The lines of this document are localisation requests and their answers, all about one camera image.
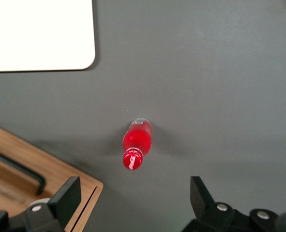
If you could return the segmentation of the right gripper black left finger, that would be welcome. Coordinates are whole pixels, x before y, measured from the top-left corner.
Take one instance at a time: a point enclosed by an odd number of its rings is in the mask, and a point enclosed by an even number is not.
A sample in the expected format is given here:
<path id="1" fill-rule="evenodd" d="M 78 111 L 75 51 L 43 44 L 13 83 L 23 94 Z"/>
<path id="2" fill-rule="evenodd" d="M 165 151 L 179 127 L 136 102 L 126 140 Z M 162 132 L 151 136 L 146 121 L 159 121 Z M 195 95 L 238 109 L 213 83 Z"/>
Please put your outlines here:
<path id="1" fill-rule="evenodd" d="M 46 203 L 34 203 L 14 217 L 0 210 L 0 232 L 63 232 L 80 203 L 80 178 L 72 176 Z"/>

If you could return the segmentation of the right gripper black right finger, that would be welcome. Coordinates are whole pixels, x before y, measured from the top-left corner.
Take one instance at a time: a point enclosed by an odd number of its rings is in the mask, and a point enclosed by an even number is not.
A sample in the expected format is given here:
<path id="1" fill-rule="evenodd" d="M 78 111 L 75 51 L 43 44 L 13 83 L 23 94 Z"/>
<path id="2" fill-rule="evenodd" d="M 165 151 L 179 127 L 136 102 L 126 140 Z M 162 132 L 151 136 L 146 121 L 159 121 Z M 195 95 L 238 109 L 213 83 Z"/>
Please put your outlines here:
<path id="1" fill-rule="evenodd" d="M 184 232 L 286 232 L 286 213 L 253 209 L 244 215 L 226 203 L 215 202 L 199 176 L 191 177 L 190 202 L 195 219 Z"/>

